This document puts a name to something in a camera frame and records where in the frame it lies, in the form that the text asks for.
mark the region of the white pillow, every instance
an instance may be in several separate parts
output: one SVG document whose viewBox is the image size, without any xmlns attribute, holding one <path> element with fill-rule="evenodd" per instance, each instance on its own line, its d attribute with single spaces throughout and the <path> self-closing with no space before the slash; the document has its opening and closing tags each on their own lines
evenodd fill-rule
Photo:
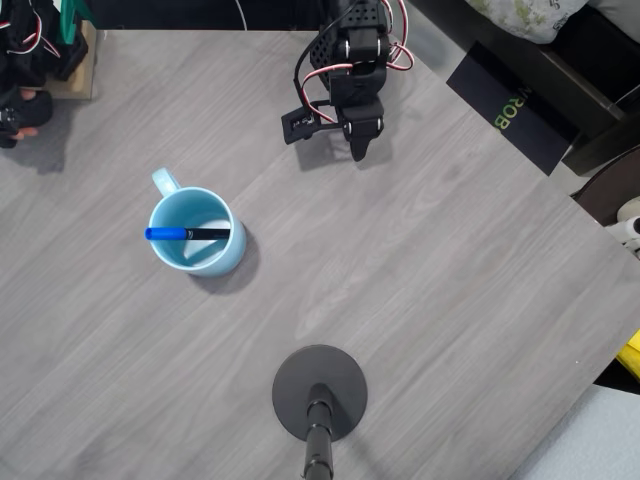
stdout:
<svg viewBox="0 0 640 480">
<path fill-rule="evenodd" d="M 591 0 L 589 5 L 640 43 L 640 0 Z"/>
<path fill-rule="evenodd" d="M 588 0 L 466 0 L 497 26 L 535 43 L 551 43 Z"/>
</svg>

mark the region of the black metal pole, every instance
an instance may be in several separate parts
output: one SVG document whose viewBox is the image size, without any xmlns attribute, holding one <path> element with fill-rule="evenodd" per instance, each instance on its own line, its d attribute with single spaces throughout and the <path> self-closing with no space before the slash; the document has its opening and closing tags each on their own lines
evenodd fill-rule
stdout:
<svg viewBox="0 0 640 480">
<path fill-rule="evenodd" d="M 307 452 L 304 462 L 305 480 L 331 480 L 333 458 L 331 455 L 331 416 L 333 395 L 321 383 L 311 387 L 307 407 Z"/>
</svg>

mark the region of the wooden block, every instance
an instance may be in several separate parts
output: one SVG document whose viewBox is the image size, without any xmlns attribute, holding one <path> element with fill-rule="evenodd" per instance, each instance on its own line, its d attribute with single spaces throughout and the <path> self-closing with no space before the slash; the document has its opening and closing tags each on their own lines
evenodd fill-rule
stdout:
<svg viewBox="0 0 640 480">
<path fill-rule="evenodd" d="M 75 72 L 71 74 L 69 80 L 61 82 L 54 78 L 49 78 L 45 90 L 51 92 L 53 98 L 64 100 L 90 100 L 91 85 L 93 83 L 93 67 L 96 57 L 96 36 L 97 32 L 91 23 L 86 20 L 82 22 L 82 34 L 84 35 L 89 51 L 82 63 Z"/>
</svg>

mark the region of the black marker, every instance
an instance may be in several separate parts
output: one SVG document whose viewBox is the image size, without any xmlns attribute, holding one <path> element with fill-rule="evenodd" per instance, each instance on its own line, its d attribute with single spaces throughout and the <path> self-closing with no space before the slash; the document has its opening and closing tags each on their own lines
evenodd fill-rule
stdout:
<svg viewBox="0 0 640 480">
<path fill-rule="evenodd" d="M 231 230 L 228 228 L 147 228 L 144 237 L 147 240 L 228 240 Z"/>
</svg>

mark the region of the light blue mug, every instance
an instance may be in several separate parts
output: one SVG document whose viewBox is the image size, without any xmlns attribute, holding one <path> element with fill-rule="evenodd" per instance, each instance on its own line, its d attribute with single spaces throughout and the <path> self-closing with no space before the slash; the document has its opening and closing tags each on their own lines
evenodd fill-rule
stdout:
<svg viewBox="0 0 640 480">
<path fill-rule="evenodd" d="M 149 219 L 149 227 L 230 228 L 228 240 L 152 240 L 156 255 L 167 265 L 200 277 L 233 270 L 247 243 L 242 223 L 215 193 L 199 187 L 182 188 L 166 168 L 154 172 L 163 195 Z"/>
</svg>

